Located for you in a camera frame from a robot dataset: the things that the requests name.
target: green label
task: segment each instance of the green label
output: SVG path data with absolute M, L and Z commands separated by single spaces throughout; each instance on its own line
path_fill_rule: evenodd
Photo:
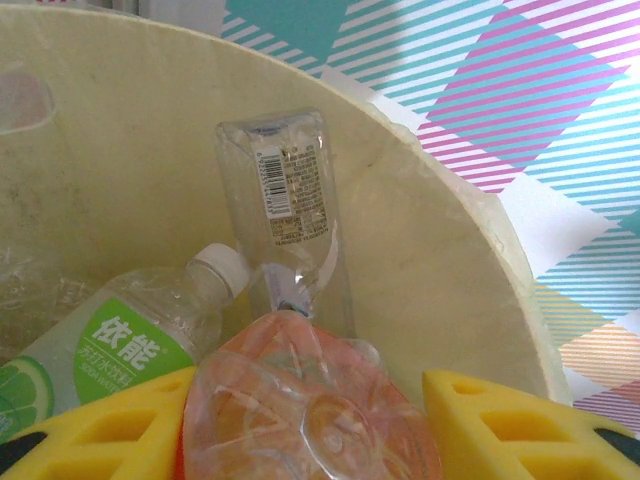
M 121 301 L 95 311 L 80 336 L 73 376 L 82 404 L 193 365 L 169 335 Z

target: lime graphic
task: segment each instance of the lime graphic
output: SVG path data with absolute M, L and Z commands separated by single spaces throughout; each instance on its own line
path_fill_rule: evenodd
M 0 443 L 53 412 L 49 375 L 30 357 L 16 357 L 0 368 Z

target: barcode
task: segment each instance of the barcode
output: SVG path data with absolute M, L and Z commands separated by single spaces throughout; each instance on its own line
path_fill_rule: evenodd
M 278 147 L 267 147 L 256 152 L 262 196 L 269 219 L 291 216 L 291 202 L 287 179 L 282 166 L 282 153 Z

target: crushed plastic bottle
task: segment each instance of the crushed plastic bottle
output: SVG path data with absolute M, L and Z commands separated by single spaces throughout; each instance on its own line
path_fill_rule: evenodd
M 51 328 L 59 279 L 52 252 L 0 247 L 0 365 Z
M 218 164 L 238 250 L 257 273 L 254 318 L 281 308 L 355 337 L 331 151 L 317 110 L 216 129 Z
M 268 314 L 203 361 L 184 417 L 187 480 L 441 479 L 426 417 L 362 340 Z

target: plastic bottle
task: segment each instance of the plastic bottle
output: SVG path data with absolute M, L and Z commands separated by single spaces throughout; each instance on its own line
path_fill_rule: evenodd
M 316 110 L 216 129 L 218 164 L 239 251 L 256 275 L 254 318 L 297 310 L 355 337 L 331 152 Z
M 120 275 L 0 369 L 0 443 L 18 430 L 198 362 L 246 286 L 231 248 Z
M 67 318 L 71 312 L 89 300 L 98 289 L 99 287 L 92 280 L 76 275 L 62 275 L 53 309 L 53 324 Z
M 53 252 L 31 246 L 0 248 L 0 365 L 51 328 L 59 279 Z
M 186 480 L 441 480 L 425 415 L 380 367 L 370 344 L 296 312 L 262 317 L 196 372 Z

